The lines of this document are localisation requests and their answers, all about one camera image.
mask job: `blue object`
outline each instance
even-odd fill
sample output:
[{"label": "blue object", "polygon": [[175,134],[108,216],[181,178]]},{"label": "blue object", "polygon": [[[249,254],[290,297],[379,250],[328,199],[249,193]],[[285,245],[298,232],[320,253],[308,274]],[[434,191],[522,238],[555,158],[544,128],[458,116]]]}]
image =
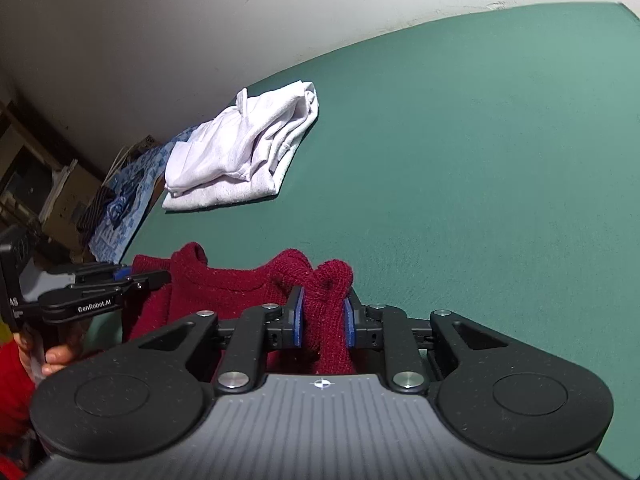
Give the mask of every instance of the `blue object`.
[{"label": "blue object", "polygon": [[[164,173],[175,143],[189,140],[195,129],[196,126],[187,128],[163,146],[151,148],[116,173],[107,183],[117,196],[126,195],[126,198],[124,203],[114,206],[113,215],[104,215],[89,241],[89,248],[97,261],[116,264],[121,261],[124,251],[142,222],[156,180]],[[118,219],[116,223],[112,222],[111,216]]]},{"label": "blue object", "polygon": [[133,272],[133,267],[122,267],[120,270],[117,270],[116,272],[113,273],[113,279],[118,281],[121,280],[122,278],[126,278],[127,276],[130,276]]},{"label": "blue object", "polygon": [[293,344],[297,348],[302,348],[302,301],[305,299],[305,289],[300,288],[296,310],[293,316]]},{"label": "blue object", "polygon": [[344,298],[344,335],[347,338],[347,348],[356,344],[356,329],[353,322],[353,307],[348,298]]}]

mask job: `human hand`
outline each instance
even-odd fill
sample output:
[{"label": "human hand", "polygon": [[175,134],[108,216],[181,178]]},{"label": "human hand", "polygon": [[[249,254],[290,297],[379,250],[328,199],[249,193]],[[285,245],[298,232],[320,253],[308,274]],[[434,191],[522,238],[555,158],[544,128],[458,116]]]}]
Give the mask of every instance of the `human hand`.
[{"label": "human hand", "polygon": [[[45,354],[45,363],[42,365],[42,374],[50,376],[51,374],[62,370],[62,368],[71,364],[78,359],[82,353],[82,338],[86,327],[80,323],[72,323],[66,328],[65,343],[59,346],[53,346]],[[14,334],[14,340],[18,345],[18,355],[20,363],[24,367],[24,371],[32,381],[34,373],[31,369],[31,351],[33,350],[33,337],[26,330]]]}]

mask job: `green tabletop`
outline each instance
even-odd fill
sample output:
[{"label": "green tabletop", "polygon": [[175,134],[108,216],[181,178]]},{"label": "green tabletop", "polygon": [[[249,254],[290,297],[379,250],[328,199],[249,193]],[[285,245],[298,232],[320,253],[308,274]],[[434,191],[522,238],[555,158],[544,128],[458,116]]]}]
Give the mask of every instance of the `green tabletop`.
[{"label": "green tabletop", "polygon": [[178,214],[160,201],[126,260],[192,240],[214,267],[289,247],[341,258],[364,301],[455,310],[596,372],[615,400],[600,450],[637,475],[638,19],[615,4],[459,16],[250,94],[298,79],[315,83],[320,114],[280,195]]}]

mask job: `white folded cloth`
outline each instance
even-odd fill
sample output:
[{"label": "white folded cloth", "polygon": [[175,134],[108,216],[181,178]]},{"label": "white folded cloth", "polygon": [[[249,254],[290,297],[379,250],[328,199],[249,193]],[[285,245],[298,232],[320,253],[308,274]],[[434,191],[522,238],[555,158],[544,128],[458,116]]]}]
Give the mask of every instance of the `white folded cloth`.
[{"label": "white folded cloth", "polygon": [[311,82],[258,97],[246,88],[236,105],[176,142],[164,172],[162,207],[190,210],[278,194],[300,141],[318,116]]}]

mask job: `red knit sweater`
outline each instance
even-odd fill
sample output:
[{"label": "red knit sweater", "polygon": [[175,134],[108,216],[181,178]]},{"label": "red knit sweater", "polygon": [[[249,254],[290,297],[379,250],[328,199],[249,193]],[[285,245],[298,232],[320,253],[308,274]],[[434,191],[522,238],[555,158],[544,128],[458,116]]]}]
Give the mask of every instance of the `red knit sweater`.
[{"label": "red knit sweater", "polygon": [[172,282],[152,293],[142,311],[123,311],[125,340],[198,310],[213,310],[220,319],[232,319],[250,306],[284,304],[293,286],[302,285],[305,350],[294,356],[295,365],[290,351],[280,352],[278,362],[270,356],[270,369],[353,373],[344,335],[343,300],[353,281],[351,267],[346,263],[331,260],[314,270],[304,254],[288,249],[257,269],[212,269],[207,267],[204,250],[195,242],[185,245],[169,260],[136,256],[133,261],[134,272],[159,269],[169,270]]},{"label": "red knit sweater", "polygon": [[[0,452],[6,451],[29,428],[29,403],[34,385],[22,368],[18,346],[8,343],[0,348]],[[0,475],[8,480],[24,473],[13,462],[0,456]]]}]

